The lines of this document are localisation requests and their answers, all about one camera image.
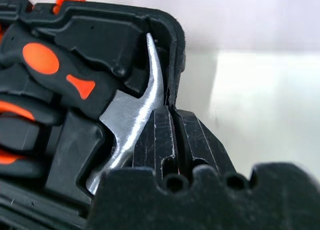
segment orange and black handle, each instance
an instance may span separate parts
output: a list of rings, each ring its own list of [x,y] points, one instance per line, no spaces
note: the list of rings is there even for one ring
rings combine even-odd
[[[33,179],[45,174],[45,166],[40,161],[0,149],[0,175]]]
[[[90,69],[75,54],[33,37],[18,23],[12,24],[2,38],[0,63],[23,63],[39,84],[66,96],[94,120],[98,120],[116,90],[122,89],[108,72]]]
[[[39,100],[23,96],[0,94],[0,114],[3,112],[15,113],[48,126],[61,125],[64,120],[57,109]]]

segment hammer head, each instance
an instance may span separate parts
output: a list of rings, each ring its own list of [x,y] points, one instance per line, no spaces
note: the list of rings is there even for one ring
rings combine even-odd
[[[94,195],[104,172],[120,168],[131,160],[135,145],[148,122],[151,112],[164,104],[164,82],[154,40],[146,35],[149,55],[150,75],[146,91],[140,98],[117,91],[114,99],[100,121],[111,130],[115,137],[115,150],[110,160],[94,170],[86,182],[88,190]]]

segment tool case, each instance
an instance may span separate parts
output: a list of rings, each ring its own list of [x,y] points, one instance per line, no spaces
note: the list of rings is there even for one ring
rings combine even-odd
[[[132,165],[104,174],[93,197],[86,179],[109,157],[113,134],[71,99],[35,84],[22,64],[6,66],[0,57],[0,101],[8,95],[37,99],[62,115],[52,126],[0,115],[0,128],[10,125],[0,141],[41,159],[45,171],[35,179],[0,176],[0,229],[319,228],[319,188],[308,174],[288,163],[270,163],[255,166],[246,179],[195,114],[176,109],[185,37],[169,14],[93,2],[64,1],[57,8],[0,0],[0,24],[3,31],[19,24],[89,68],[111,73],[136,98],[148,84],[150,32],[165,89],[163,106],[152,112],[135,145]]]

